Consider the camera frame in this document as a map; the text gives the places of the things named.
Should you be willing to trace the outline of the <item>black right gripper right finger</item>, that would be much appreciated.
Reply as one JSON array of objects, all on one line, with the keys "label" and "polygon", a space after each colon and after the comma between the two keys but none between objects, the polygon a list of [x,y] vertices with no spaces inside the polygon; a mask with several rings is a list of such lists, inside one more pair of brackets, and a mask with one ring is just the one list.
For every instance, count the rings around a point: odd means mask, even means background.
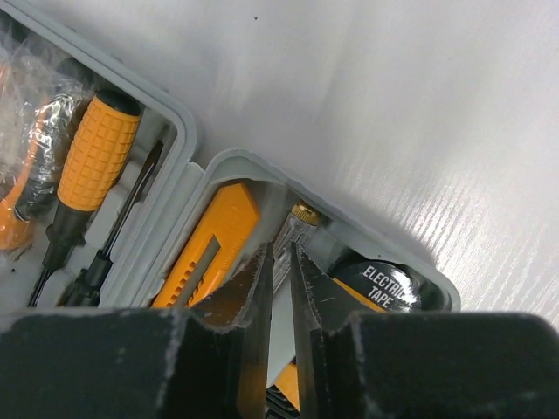
[{"label": "black right gripper right finger", "polygon": [[304,418],[555,418],[558,333],[526,313],[377,313],[291,248]]}]

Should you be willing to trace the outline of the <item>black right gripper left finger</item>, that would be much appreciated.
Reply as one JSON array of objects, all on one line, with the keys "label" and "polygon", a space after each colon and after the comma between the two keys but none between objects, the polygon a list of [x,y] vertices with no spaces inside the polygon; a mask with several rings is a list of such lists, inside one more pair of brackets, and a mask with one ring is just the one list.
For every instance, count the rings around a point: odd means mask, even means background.
[{"label": "black right gripper left finger", "polygon": [[1,318],[4,418],[261,418],[273,251],[191,308]]}]

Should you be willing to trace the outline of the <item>orange black utility knife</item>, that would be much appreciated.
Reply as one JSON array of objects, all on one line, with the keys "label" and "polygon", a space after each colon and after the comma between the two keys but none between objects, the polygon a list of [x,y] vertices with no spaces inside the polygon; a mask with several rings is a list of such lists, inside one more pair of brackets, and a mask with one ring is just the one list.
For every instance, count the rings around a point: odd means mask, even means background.
[{"label": "orange black utility knife", "polygon": [[152,306],[193,306],[214,292],[258,222],[258,205],[244,183],[219,188]]}]

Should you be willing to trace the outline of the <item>grey plastic tool case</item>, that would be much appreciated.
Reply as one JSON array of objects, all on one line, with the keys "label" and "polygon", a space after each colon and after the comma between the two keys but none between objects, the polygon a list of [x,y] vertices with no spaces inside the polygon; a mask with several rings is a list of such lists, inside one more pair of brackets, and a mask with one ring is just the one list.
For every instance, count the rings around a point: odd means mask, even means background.
[{"label": "grey plastic tool case", "polygon": [[[162,284],[162,275],[177,255],[180,244],[194,230],[202,207],[217,186],[233,181],[265,184],[262,195],[264,218],[241,251],[252,258],[255,251],[273,237],[275,224],[296,197],[313,204],[327,218],[323,231],[307,247],[308,256],[321,269],[335,260],[338,248],[346,244],[363,255],[401,264],[438,290],[440,308],[458,311],[461,299],[454,284],[434,267],[393,244],[376,230],[345,216],[337,205],[327,203],[293,177],[254,153],[231,148],[218,154],[207,168],[193,161],[197,130],[191,114],[162,89],[129,71],[114,58],[90,45],[72,29],[41,16],[26,1],[4,1],[2,12],[88,66],[101,77],[135,96],[176,127],[176,139],[155,179],[147,201],[133,213],[117,244],[113,271],[102,290],[101,309],[148,308]],[[291,287],[284,282],[272,291],[272,309],[266,384],[293,357],[293,312]]]}]

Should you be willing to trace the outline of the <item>orange handle thick screwdriver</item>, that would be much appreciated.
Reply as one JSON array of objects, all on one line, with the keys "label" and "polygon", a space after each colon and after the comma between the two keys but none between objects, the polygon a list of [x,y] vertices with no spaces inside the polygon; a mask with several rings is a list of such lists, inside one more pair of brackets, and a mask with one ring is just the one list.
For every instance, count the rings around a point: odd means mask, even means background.
[{"label": "orange handle thick screwdriver", "polygon": [[140,119],[139,103],[125,93],[100,89],[90,101],[66,157],[58,206],[45,231],[49,244],[28,307],[37,305],[49,277],[83,244],[86,225],[121,172]]}]

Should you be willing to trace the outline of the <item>orange handle pliers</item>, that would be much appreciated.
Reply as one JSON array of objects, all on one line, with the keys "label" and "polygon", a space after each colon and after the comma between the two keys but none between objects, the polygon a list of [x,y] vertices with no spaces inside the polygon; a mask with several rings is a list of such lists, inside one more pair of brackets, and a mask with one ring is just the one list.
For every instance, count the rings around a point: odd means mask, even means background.
[{"label": "orange handle pliers", "polygon": [[52,206],[94,76],[16,24],[1,28],[1,250],[27,246]]}]

